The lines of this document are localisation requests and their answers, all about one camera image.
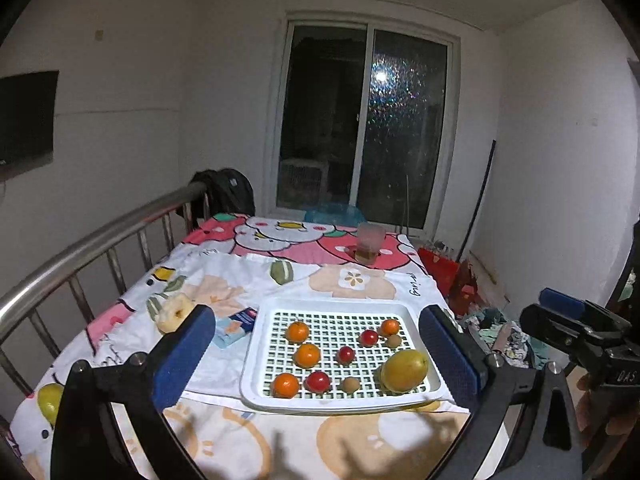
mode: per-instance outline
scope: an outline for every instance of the orange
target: orange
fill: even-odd
[[[300,390],[300,382],[291,374],[279,374],[271,381],[271,393],[274,397],[290,399]]]
[[[309,327],[302,321],[294,321],[287,327],[285,337],[291,343],[302,343],[309,337]]]
[[[385,319],[380,325],[380,335],[390,336],[397,334],[400,330],[400,323],[395,319]]]
[[[304,343],[293,354],[293,360],[300,368],[311,368],[320,361],[320,349],[311,343]]]

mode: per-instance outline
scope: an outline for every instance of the translucent cup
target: translucent cup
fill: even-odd
[[[358,226],[358,242],[355,259],[363,265],[372,265],[385,240],[386,229],[382,226],[364,222]]]

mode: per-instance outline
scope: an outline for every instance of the wet wipes packet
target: wet wipes packet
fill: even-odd
[[[238,341],[254,329],[257,315],[254,309],[246,308],[232,316],[216,319],[216,335],[213,336],[213,342],[219,348],[226,348]]]

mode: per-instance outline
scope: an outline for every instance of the window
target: window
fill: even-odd
[[[349,203],[369,221],[423,229],[450,48],[370,23],[289,22],[272,212]]]

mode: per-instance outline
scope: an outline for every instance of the bed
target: bed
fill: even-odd
[[[159,340],[156,316],[163,298],[187,294],[228,315],[265,294],[316,294],[334,298],[396,299],[422,308],[448,307],[404,235],[389,233],[372,267],[353,259],[353,228],[237,214],[209,215],[203,184],[191,184],[105,225],[49,260],[0,300],[0,344],[22,322],[30,322],[53,364],[37,385],[28,384],[0,349],[0,365],[25,395],[4,432],[16,456],[36,479],[49,478],[52,426],[37,391],[63,385],[79,358],[93,366],[120,364],[131,353],[148,351]],[[191,202],[204,195],[204,218],[191,226]],[[182,208],[187,236],[174,242],[170,215]],[[167,256],[153,262],[145,229],[161,221]],[[127,290],[116,246],[136,236],[145,275]],[[94,317],[78,271],[106,257],[120,297]],[[36,307],[60,286],[69,286],[87,323],[65,349],[51,337]],[[305,475],[313,478],[425,478],[465,423],[468,413],[448,394],[411,410],[350,416],[293,416],[256,412],[236,394],[242,359],[238,342],[219,353],[209,350],[182,399],[164,416],[205,476],[228,479]],[[124,409],[114,406],[127,449],[146,478],[156,478]],[[507,437],[498,434],[496,452],[478,478],[495,469]]]

